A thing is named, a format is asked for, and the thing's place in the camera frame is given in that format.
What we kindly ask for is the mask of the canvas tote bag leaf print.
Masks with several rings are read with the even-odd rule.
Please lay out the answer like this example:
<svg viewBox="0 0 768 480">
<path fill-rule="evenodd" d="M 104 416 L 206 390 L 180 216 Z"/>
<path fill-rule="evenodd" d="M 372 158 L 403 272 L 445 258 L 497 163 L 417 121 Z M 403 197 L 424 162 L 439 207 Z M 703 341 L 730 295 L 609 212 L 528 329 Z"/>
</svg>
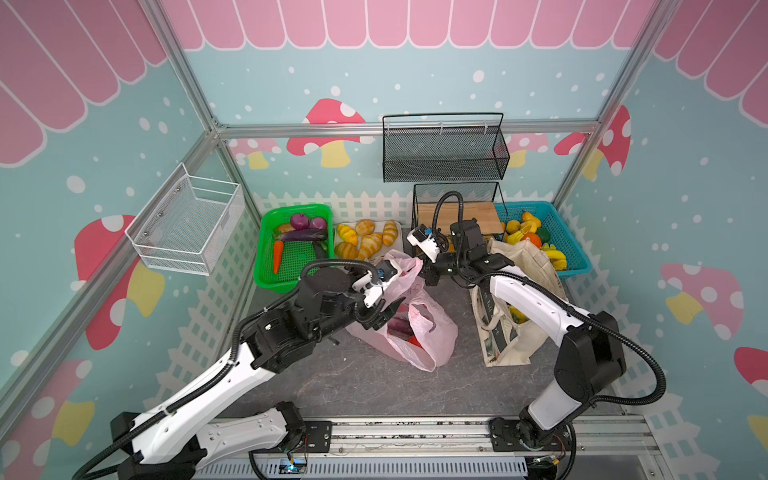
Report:
<svg viewBox="0 0 768 480">
<path fill-rule="evenodd" d="M 549 258 L 529 241 L 510 245 L 491 239 L 487 251 L 512 260 L 512 273 L 527 277 L 563 301 L 567 299 Z M 487 367 L 528 365 L 547 339 L 559 346 L 567 332 L 567 318 L 556 304 L 532 286 L 508 277 L 494 276 L 489 287 L 473 288 L 470 300 Z M 529 321 L 515 324 L 509 306 L 520 310 Z"/>
</svg>

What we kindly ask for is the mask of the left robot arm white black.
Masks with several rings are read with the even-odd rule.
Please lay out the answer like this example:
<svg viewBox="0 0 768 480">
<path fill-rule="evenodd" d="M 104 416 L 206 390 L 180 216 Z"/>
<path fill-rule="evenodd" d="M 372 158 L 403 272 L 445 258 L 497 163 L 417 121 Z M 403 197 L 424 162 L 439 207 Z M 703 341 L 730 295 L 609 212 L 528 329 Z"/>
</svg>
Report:
<svg viewBox="0 0 768 480">
<path fill-rule="evenodd" d="M 403 273 L 393 260 L 322 259 L 307 264 L 297 285 L 233 328 L 227 354 L 160 405 L 124 412 L 111 422 L 112 442 L 76 479 L 190 479 L 242 450 L 291 450 L 303 433 L 298 410 L 283 402 L 231 422 L 216 417 L 241 396 L 310 356 L 316 345 L 357 323 L 384 325 L 398 305 L 385 292 Z"/>
</svg>

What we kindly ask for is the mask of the yellow Lays chips bag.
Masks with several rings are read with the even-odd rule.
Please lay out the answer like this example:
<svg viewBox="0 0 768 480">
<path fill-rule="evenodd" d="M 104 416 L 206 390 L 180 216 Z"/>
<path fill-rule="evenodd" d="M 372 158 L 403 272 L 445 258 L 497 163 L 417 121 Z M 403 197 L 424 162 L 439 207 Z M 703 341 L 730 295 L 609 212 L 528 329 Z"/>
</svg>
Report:
<svg viewBox="0 0 768 480">
<path fill-rule="evenodd" d="M 515 324 L 524 324 L 529 321 L 529 318 L 517 308 L 509 306 L 508 309 L 511 319 Z"/>
</svg>

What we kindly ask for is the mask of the pink plastic grocery bag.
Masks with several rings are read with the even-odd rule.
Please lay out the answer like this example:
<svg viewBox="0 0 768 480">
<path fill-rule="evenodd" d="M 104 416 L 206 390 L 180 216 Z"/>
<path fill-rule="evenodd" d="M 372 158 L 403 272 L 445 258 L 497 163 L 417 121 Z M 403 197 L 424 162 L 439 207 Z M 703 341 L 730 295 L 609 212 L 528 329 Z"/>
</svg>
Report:
<svg viewBox="0 0 768 480">
<path fill-rule="evenodd" d="M 384 295 L 389 306 L 397 307 L 394 316 L 378 329 L 353 323 L 346 331 L 392 359 L 432 372 L 450 360 L 458 326 L 425 290 L 425 280 L 419 276 L 420 259 L 397 250 L 384 258 L 402 270 Z"/>
</svg>

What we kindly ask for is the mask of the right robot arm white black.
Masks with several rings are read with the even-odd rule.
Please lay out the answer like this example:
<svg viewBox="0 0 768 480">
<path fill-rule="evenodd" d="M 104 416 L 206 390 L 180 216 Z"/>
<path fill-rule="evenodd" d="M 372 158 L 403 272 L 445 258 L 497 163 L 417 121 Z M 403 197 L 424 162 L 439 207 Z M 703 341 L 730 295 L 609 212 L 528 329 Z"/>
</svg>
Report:
<svg viewBox="0 0 768 480">
<path fill-rule="evenodd" d="M 411 246 L 428 262 L 421 277 L 429 286 L 444 277 L 463 279 L 491 299 L 518 308 L 559 348 L 553 380 L 521 410 L 517 421 L 491 421 L 493 437 L 539 451 L 554 435 L 570 433 L 573 420 L 598 403 L 646 406 L 664 396 L 667 380 L 661 366 L 643 347 L 619 332 L 613 316 L 593 314 L 568 303 L 526 276 L 511 259 L 489 253 L 477 221 L 465 219 L 463 212 L 458 212 L 449 234 L 443 234 L 436 222 L 449 198 L 455 198 L 458 209 L 463 209 L 461 193 L 448 191 L 437 200 L 434 222 L 419 225 L 408 235 Z M 645 396 L 627 398 L 603 392 L 626 373 L 626 350 L 634 352 L 653 372 L 655 387 Z"/>
</svg>

